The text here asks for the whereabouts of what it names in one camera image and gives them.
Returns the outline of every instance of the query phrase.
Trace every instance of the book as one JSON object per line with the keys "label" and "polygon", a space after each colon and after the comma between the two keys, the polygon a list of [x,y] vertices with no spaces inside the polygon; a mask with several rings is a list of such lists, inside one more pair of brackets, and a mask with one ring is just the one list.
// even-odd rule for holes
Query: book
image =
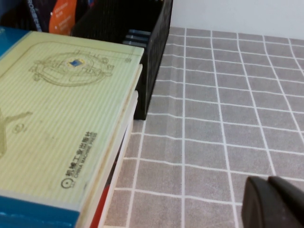
{"label": "book", "polygon": [[23,0],[37,31],[70,35],[89,9],[87,0]]}
{"label": "book", "polygon": [[143,51],[0,27],[0,227],[88,227]]}

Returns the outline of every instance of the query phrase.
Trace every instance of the black desk organizer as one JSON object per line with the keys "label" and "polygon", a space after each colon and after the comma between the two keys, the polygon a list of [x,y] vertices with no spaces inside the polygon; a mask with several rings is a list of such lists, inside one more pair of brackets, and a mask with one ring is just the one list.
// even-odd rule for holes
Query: black desk organizer
{"label": "black desk organizer", "polygon": [[74,26],[74,37],[123,43],[129,30],[150,32],[142,57],[135,119],[145,120],[169,35],[173,0],[99,0]]}

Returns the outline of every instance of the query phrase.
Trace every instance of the emblem illustration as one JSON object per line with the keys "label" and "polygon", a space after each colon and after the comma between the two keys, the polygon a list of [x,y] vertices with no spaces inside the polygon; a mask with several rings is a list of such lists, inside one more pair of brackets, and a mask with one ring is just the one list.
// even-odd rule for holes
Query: emblem illustration
{"label": "emblem illustration", "polygon": [[[32,115],[33,113],[27,112],[27,113],[21,113],[16,116],[8,116],[6,118],[3,117],[1,109],[0,109],[0,158],[3,157],[5,154],[7,147],[6,147],[6,126],[10,124],[11,122],[17,121],[19,119],[25,118],[29,115]],[[15,129],[13,130],[14,133],[19,133],[23,129],[23,124],[18,124]]]}
{"label": "emblem illustration", "polygon": [[49,56],[35,61],[30,69],[34,80],[43,79],[57,86],[85,86],[112,76],[114,66],[109,59],[85,51]]}

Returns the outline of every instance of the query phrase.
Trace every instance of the book cover illustration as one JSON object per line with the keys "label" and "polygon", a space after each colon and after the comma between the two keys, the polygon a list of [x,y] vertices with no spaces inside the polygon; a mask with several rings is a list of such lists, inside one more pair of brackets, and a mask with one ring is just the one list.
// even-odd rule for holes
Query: book cover illustration
{"label": "book cover illustration", "polygon": [[0,195],[80,210],[136,85],[142,54],[38,32],[6,52],[0,58]]}

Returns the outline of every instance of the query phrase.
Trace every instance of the book spine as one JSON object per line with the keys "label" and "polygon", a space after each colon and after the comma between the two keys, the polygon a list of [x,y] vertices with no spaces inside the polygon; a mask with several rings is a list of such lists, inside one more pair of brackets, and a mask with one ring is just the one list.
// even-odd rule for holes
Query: book spine
{"label": "book spine", "polygon": [[71,228],[79,212],[0,196],[0,227]]}

